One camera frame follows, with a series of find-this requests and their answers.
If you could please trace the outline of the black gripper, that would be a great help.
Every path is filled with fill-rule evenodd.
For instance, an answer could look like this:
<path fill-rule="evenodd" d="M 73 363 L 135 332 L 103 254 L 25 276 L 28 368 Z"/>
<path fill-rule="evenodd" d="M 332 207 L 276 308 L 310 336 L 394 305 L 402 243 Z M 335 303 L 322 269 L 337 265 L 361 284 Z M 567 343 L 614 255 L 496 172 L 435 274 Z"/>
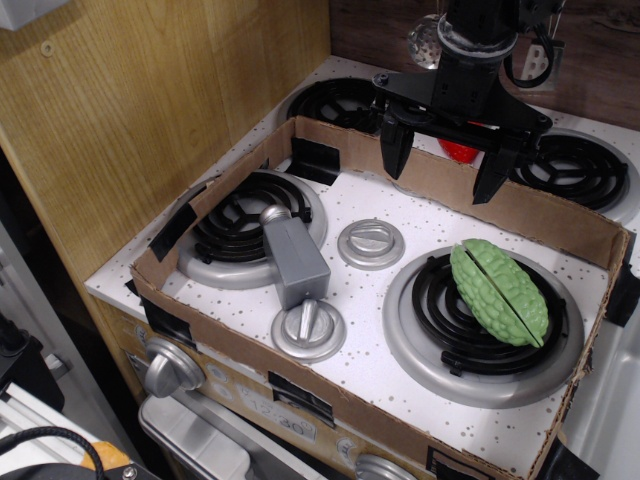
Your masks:
<path fill-rule="evenodd" d="M 505 90 L 500 66 L 500 61 L 469 62 L 445 53 L 436 70 L 376 75 L 386 173 L 400 178 L 416 133 L 484 150 L 473 204 L 488 203 L 552 125 L 547 115 Z"/>

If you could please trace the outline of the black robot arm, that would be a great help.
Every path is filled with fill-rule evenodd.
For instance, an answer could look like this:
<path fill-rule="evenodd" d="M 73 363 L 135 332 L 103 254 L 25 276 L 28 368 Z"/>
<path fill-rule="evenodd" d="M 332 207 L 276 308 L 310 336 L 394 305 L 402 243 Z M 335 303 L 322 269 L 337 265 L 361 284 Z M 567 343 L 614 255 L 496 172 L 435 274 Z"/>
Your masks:
<path fill-rule="evenodd" d="M 438 67 L 423 73 L 377 74 L 373 112 L 380 128 L 385 171 L 401 176 L 415 133 L 483 152 L 473 201 L 484 204 L 512 170 L 538 154 L 551 119 L 502 86 L 511 77 L 519 35 L 534 32 L 554 58 L 545 22 L 560 12 L 558 1 L 451 1 L 438 21 Z"/>

